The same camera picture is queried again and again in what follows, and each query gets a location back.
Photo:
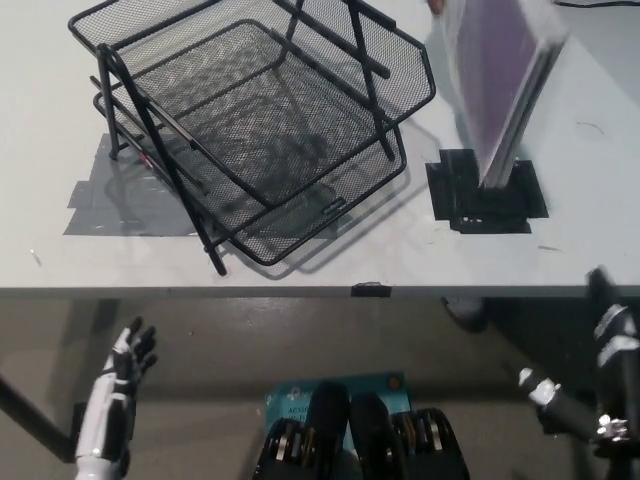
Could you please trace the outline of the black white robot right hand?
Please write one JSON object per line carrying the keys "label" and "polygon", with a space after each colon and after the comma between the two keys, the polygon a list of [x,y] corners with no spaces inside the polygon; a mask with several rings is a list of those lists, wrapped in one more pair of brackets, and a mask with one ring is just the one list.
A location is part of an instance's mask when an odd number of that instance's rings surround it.
{"label": "black white robot right hand", "polygon": [[639,445],[639,328],[629,306],[605,270],[587,275],[594,317],[596,406],[590,408],[530,368],[518,373],[518,387],[545,419],[593,444]]}

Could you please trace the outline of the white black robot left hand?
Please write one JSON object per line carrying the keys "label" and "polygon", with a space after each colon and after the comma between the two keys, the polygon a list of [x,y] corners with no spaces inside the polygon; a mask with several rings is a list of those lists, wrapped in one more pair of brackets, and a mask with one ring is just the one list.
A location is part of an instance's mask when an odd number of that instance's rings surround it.
{"label": "white black robot left hand", "polygon": [[75,449],[78,479],[124,479],[130,461],[140,384],[157,362],[156,328],[135,318],[113,344],[96,377]]}

